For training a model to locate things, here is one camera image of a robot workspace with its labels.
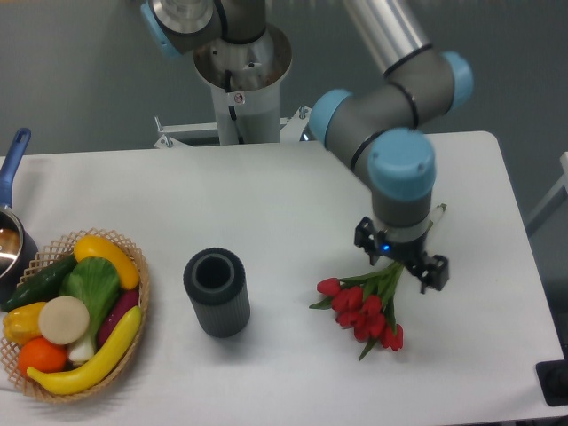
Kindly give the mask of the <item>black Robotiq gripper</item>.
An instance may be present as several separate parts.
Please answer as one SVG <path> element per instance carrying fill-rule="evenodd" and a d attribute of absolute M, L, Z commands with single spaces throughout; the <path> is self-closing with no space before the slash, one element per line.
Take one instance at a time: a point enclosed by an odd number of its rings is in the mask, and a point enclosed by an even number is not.
<path fill-rule="evenodd" d="M 376 231 L 372 219 L 363 217 L 354 230 L 354 245 L 365 251 L 371 265 L 381 257 L 404 264 L 420 281 L 420 292 L 425 294 L 428 288 L 441 291 L 449 280 L 448 259 L 441 255 L 429 256 L 425 252 L 427 233 L 427 230 L 403 228 Z"/>

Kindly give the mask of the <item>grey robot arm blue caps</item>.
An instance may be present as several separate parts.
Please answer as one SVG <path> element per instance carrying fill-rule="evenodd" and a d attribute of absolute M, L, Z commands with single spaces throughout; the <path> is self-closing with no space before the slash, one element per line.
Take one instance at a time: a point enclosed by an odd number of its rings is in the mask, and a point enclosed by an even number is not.
<path fill-rule="evenodd" d="M 419 128 L 469 99 L 471 68 L 457 53 L 436 51 L 403 1 L 344 6 L 385 83 L 360 97 L 324 94 L 309 130 L 372 194 L 374 214 L 357 225 L 356 246 L 371 263 L 388 257 L 423 288 L 440 290 L 448 261 L 425 249 L 436 160 Z M 145 1 L 141 13 L 164 54 L 193 54 L 211 90 L 221 144 L 280 140 L 280 82 L 291 47 L 268 23 L 265 2 Z"/>

